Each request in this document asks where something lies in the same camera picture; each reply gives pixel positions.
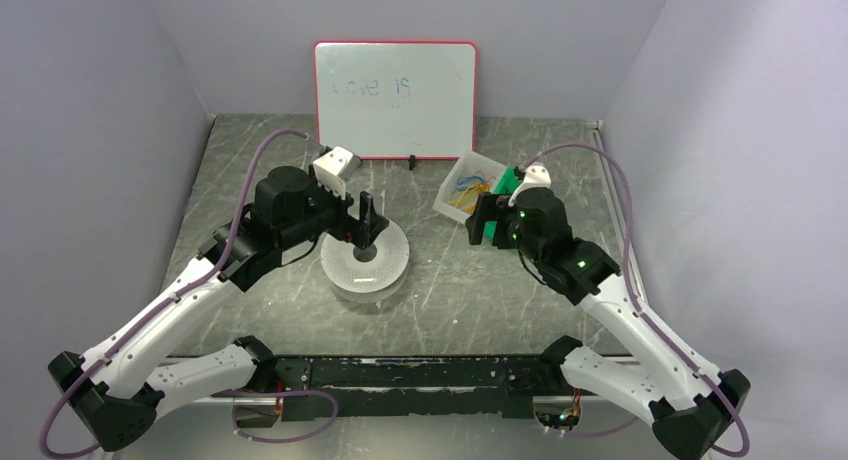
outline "plastic container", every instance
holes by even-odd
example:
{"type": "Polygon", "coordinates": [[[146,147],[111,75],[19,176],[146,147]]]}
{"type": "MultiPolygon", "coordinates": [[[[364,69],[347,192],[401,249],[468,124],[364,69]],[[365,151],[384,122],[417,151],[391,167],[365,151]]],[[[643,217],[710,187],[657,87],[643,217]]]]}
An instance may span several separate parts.
{"type": "MultiPolygon", "coordinates": [[[[471,214],[464,212],[462,209],[448,201],[451,196],[456,193],[458,185],[460,185],[457,181],[462,178],[472,177],[475,173],[482,173],[483,178],[488,181],[487,183],[489,184],[490,191],[494,192],[495,187],[500,184],[501,178],[503,178],[506,171],[507,167],[505,165],[498,163],[491,158],[484,157],[483,155],[475,152],[466,153],[457,160],[447,178],[445,178],[445,181],[442,182],[442,186],[439,187],[439,194],[436,196],[436,201],[433,203],[433,210],[448,218],[452,218],[459,223],[464,223],[471,214]]],[[[472,199],[476,198],[476,195],[469,195],[463,203],[470,202],[472,199]]]]}

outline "white bracket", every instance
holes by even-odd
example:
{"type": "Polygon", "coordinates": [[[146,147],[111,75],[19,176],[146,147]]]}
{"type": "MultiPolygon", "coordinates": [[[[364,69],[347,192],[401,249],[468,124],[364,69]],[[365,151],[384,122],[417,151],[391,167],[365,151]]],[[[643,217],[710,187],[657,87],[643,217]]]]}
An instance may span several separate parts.
{"type": "MultiPolygon", "coordinates": [[[[194,281],[212,269],[209,260],[192,259],[188,266],[169,285],[165,291],[150,302],[132,320],[124,325],[106,340],[83,353],[85,362],[83,370],[87,370],[105,352],[115,344],[118,338],[126,333],[153,307],[167,298],[185,284],[194,281]]],[[[172,303],[158,315],[153,317],[126,345],[91,377],[95,384],[105,382],[109,386],[109,395],[115,398],[132,398],[144,385],[150,372],[156,368],[163,358],[174,351],[186,335],[194,331],[200,324],[208,320],[217,309],[230,299],[241,295],[241,290],[230,281],[221,282],[212,278],[205,284],[188,292],[177,303],[172,303]]]]}
{"type": "Polygon", "coordinates": [[[339,198],[347,193],[345,177],[359,167],[359,158],[350,150],[335,147],[312,162],[318,183],[332,191],[339,198]]]}
{"type": "Polygon", "coordinates": [[[524,180],[521,181],[521,185],[515,189],[515,192],[512,193],[512,196],[509,197],[509,206],[512,207],[515,205],[515,200],[518,199],[518,194],[523,192],[524,190],[528,190],[530,188],[536,187],[550,187],[551,186],[551,174],[548,173],[548,169],[545,168],[541,163],[534,163],[527,168],[524,172],[524,180]]]}
{"type": "Polygon", "coordinates": [[[561,369],[572,387],[589,390],[648,425],[654,423],[649,404],[660,400],[663,395],[650,375],[607,360],[589,347],[572,350],[566,355],[561,369]]]}
{"type": "Polygon", "coordinates": [[[700,366],[700,372],[693,372],[683,363],[659,336],[651,330],[636,313],[621,276],[613,275],[604,280],[598,288],[598,295],[587,295],[579,307],[606,327],[633,354],[654,379],[662,396],[675,410],[685,410],[696,406],[695,397],[708,396],[710,388],[699,375],[707,375],[719,384],[718,367],[699,355],[683,341],[651,307],[642,304],[642,315],[649,315],[657,326],[692,360],[700,366]]]}
{"type": "Polygon", "coordinates": [[[147,378],[147,383],[154,390],[165,394],[156,406],[156,419],[214,393],[242,388],[255,371],[253,357],[237,345],[159,367],[147,378]]]}

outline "red whiteboard frame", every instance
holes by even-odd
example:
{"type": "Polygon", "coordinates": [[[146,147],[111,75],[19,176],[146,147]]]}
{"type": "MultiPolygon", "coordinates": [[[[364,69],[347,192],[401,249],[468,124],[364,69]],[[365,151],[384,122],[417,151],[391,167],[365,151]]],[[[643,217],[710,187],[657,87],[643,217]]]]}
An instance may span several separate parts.
{"type": "MultiPolygon", "coordinates": [[[[322,43],[400,43],[400,44],[428,44],[428,45],[470,45],[474,49],[474,100],[471,107],[471,150],[477,151],[477,75],[480,70],[480,54],[477,50],[477,45],[470,40],[386,40],[386,39],[322,39],[315,42],[312,46],[312,84],[315,90],[315,131],[318,134],[318,141],[321,141],[321,121],[318,111],[318,59],[316,50],[318,45],[322,43]]],[[[363,160],[406,160],[409,157],[362,157],[363,160]]],[[[458,160],[459,157],[415,157],[416,160],[458,160]]]]}

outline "small black object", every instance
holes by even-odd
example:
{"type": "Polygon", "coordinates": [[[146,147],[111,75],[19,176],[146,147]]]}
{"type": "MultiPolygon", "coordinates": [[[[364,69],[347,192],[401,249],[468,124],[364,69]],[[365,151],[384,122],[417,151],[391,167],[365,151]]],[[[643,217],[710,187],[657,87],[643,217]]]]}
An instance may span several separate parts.
{"type": "MultiPolygon", "coordinates": [[[[739,370],[729,370],[718,376],[721,379],[719,389],[739,411],[751,382],[739,370]]],[[[681,460],[702,458],[733,423],[730,412],[715,392],[707,398],[697,397],[695,403],[696,407],[681,411],[675,411],[665,398],[648,405],[656,420],[651,425],[654,436],[669,453],[681,460]]]]}
{"type": "Polygon", "coordinates": [[[244,386],[246,390],[267,393],[277,391],[277,357],[264,343],[253,335],[237,338],[234,345],[244,349],[253,357],[256,370],[244,386]]]}
{"type": "MultiPolygon", "coordinates": [[[[50,376],[64,392],[80,375],[85,360],[80,355],[62,352],[47,366],[50,376]]],[[[82,423],[106,452],[118,451],[136,441],[156,421],[156,406],[165,395],[145,383],[132,398],[107,395],[109,386],[82,383],[68,402],[82,423]]]]}

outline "whiteboard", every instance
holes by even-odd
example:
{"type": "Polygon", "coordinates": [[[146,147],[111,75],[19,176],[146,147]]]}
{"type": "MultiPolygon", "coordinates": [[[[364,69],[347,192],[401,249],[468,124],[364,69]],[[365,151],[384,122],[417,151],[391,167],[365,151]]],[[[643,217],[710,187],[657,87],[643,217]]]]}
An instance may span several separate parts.
{"type": "Polygon", "coordinates": [[[470,42],[318,42],[318,136],[362,158],[459,158],[474,149],[476,74],[470,42]]]}

